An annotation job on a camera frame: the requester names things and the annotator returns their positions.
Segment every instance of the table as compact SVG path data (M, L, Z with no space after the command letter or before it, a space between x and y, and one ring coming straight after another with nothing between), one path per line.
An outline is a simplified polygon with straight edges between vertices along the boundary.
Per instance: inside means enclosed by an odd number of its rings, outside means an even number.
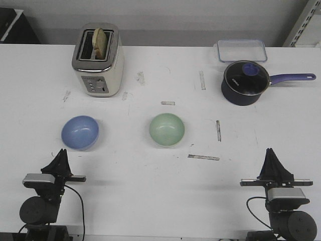
M311 203L300 210L321 224L321 82L269 87L249 106L221 93L225 64L209 47L126 47L119 92L85 94L71 67L72 45L0 45L1 231L17 232L21 204L36 195L27 173L40 173L61 148L70 118L85 114L100 126L97 143L67 148L71 171L85 183L69 183L85 203L86 233L113 236L244 238L265 230L245 202L262 187L241 187L256 178L265 150L273 148L295 178L310 178ZM270 75L311 72L321 76L320 49L267 48ZM175 105L161 104L174 101ZM178 115L186 133L172 148L157 146L148 126L162 112ZM221 141L216 121L220 122ZM188 158L217 157L219 161ZM268 222L264 200L251 208ZM82 233L80 201L66 190L57 224Z

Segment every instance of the toaster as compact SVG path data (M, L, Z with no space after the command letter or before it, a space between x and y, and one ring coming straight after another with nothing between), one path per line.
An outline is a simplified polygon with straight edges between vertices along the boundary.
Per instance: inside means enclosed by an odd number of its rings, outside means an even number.
M102 29L106 35L103 58L96 56L93 46L96 29ZM118 27L109 23L84 25L75 46L72 67L88 95L109 97L116 94L124 68L124 53Z

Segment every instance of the green bowl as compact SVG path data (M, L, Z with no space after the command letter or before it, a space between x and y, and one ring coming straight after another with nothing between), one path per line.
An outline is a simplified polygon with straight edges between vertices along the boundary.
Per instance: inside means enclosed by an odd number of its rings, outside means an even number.
M185 127L182 120L171 113L157 115L149 125L151 138L164 147L177 144L183 138L184 133Z

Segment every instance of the pan handle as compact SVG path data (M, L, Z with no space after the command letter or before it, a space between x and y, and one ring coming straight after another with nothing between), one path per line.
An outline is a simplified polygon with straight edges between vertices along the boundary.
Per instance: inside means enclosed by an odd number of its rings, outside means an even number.
M288 81L288 80L315 80L315 74L277 74L270 76L270 84L277 84L279 82Z

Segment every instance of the tape mark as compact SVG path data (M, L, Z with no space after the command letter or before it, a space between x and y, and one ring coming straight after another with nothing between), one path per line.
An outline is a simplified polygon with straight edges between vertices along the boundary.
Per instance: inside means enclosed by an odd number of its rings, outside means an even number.
M217 130L217 140L218 140L219 142L221 142L221 141L222 141L222 137L221 137L221 125L220 125L220 121L219 121L219 120L216 121L216 130Z
M140 85L145 85L145 78L144 78L144 72L138 72L136 76L136 80Z
M161 101L160 103L165 105L175 105L175 101Z
M204 79L204 72L202 70L199 71L200 74L200 81L201 81L201 89L206 90L205 87L205 79Z
M65 93L64 98L62 99L64 102L66 102L66 100L68 99L68 97L70 96L71 91L67 90Z
M122 94L121 100L126 100L127 96L128 96L128 92L124 92L124 94Z
M254 134L255 134L256 146L258 148L259 147L259 142L257 141L257 134L256 134L256 130L255 129L254 129Z
M188 158L196 158L196 159L205 159L205 160L213 160L213 161L219 161L220 158L218 157L209 157L209 156L200 156L200 155L188 155Z

